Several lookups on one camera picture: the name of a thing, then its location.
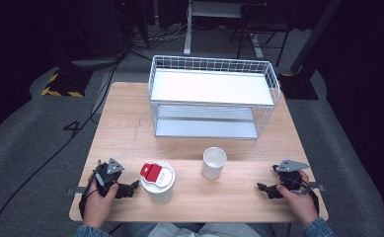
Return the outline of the white cup with red lid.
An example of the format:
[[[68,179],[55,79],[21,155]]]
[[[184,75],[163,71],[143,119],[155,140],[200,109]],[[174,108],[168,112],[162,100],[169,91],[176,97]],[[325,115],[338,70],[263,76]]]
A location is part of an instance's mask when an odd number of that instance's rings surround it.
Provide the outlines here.
[[[175,171],[167,161],[145,163],[140,170],[141,186],[155,204],[170,201],[175,181]]]

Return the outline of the person's right hand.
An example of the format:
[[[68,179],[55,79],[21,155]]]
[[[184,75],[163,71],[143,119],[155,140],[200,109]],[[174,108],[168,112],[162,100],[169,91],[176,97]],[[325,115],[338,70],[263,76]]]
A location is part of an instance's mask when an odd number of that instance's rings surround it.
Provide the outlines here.
[[[319,218],[319,214],[311,196],[304,194],[305,188],[309,183],[309,178],[302,170],[299,171],[299,174],[303,180],[299,194],[291,192],[283,185],[277,185],[276,189],[286,199],[292,212],[299,219],[299,221],[304,226],[307,226],[313,221],[317,220]]]

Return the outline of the white metal stand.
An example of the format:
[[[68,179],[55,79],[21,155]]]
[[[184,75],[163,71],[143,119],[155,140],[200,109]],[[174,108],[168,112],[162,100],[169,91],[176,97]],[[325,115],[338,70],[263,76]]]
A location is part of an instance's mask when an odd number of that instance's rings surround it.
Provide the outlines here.
[[[226,0],[188,0],[187,32],[184,45],[184,55],[192,53],[192,19],[193,17],[214,17],[239,19],[242,3],[227,2]]]

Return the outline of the black yellow striped base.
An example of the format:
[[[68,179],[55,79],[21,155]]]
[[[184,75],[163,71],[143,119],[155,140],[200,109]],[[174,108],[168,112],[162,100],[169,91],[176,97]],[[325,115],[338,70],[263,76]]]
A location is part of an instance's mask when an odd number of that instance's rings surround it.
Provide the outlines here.
[[[56,97],[84,97],[92,75],[92,70],[65,71],[57,69],[49,78],[41,94]]]

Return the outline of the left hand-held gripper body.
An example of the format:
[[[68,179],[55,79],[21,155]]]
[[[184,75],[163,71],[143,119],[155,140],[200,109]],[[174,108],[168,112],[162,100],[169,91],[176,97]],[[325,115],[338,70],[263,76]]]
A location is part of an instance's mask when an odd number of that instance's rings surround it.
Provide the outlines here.
[[[114,158],[111,158],[108,163],[98,162],[98,166],[95,169],[95,178],[98,192],[102,197],[105,197],[111,186],[117,183],[123,170],[124,167]]]

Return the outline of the white wire shelf rack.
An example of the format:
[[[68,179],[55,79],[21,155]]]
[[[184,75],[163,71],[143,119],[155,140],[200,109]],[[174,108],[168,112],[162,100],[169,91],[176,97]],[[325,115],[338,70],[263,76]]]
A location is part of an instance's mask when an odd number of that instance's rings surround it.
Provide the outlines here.
[[[155,55],[148,80],[157,136],[257,139],[280,94],[268,61]]]

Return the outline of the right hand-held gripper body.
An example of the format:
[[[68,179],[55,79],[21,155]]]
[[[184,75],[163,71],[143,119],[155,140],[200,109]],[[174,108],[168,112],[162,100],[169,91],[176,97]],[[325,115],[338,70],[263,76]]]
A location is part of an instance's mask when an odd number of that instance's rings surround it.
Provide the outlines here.
[[[272,168],[278,173],[281,183],[290,191],[299,190],[303,185],[302,176],[299,171],[309,168],[308,163],[284,159],[279,165],[273,165]]]

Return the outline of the black metal chair frame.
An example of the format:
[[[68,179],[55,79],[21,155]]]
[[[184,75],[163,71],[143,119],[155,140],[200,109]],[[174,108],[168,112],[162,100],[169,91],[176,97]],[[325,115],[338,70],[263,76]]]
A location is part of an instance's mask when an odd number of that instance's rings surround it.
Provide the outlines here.
[[[234,28],[230,41],[234,39],[236,34],[239,34],[237,59],[241,56],[245,36],[248,36],[252,41],[254,49],[278,49],[275,63],[278,65],[290,31],[289,21],[279,3],[271,0],[249,0],[240,7],[240,19]],[[277,33],[283,34],[281,44],[269,45]]]

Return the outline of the person's left hand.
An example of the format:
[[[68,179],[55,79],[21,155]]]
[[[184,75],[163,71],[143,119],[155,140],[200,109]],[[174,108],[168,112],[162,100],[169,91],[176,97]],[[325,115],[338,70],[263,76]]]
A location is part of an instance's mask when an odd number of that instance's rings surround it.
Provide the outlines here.
[[[86,199],[83,224],[100,229],[111,212],[112,203],[117,191],[118,185],[113,184],[107,195],[102,197],[97,191],[96,182],[93,181]]]

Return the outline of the person's lap in jeans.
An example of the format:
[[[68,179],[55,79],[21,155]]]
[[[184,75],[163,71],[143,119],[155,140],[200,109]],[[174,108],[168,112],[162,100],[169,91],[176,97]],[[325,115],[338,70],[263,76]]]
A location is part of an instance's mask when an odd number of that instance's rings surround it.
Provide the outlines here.
[[[130,223],[123,237],[275,237],[270,224]]]

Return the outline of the black pole stand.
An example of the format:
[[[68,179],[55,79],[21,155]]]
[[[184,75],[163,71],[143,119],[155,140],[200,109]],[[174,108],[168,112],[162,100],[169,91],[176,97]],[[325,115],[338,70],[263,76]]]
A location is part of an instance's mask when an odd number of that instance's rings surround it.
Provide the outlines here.
[[[311,83],[311,77],[316,71],[319,60],[317,44],[322,33],[332,21],[343,0],[331,0],[319,19],[311,36],[307,39],[290,70],[292,74],[284,73],[278,76],[280,89],[286,100],[318,100],[316,91]]]

